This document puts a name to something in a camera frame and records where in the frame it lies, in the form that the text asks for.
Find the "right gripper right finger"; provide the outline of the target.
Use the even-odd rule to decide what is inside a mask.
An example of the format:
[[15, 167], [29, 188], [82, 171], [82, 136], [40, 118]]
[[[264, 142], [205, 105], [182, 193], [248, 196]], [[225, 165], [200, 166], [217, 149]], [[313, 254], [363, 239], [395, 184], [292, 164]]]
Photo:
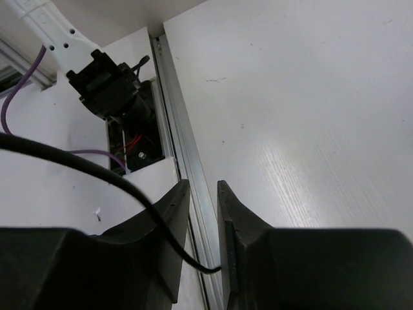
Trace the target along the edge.
[[412, 244], [393, 229], [275, 228], [217, 184], [225, 309], [411, 309]]

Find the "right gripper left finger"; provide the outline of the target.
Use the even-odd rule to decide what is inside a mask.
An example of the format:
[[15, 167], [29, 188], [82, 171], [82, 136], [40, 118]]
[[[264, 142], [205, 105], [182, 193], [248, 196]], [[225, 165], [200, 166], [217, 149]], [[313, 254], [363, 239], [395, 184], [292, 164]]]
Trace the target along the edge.
[[2, 309], [170, 309], [182, 258], [149, 210], [99, 235], [1, 229]]

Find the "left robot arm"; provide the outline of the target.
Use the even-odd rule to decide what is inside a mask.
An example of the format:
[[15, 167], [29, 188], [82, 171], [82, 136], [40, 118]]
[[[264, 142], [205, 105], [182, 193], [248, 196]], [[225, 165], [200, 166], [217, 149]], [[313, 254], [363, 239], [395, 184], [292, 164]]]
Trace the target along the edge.
[[102, 119], [143, 116], [139, 80], [126, 63], [115, 63], [63, 16], [51, 1], [7, 1], [16, 16], [51, 51], [82, 104]]

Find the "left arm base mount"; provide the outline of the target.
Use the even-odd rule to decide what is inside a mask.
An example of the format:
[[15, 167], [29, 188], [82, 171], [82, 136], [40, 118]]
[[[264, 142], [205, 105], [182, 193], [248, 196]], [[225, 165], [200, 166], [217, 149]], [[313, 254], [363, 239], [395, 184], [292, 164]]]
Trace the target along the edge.
[[157, 117], [136, 133], [125, 132], [115, 121], [107, 121], [109, 151], [135, 172], [165, 158]]

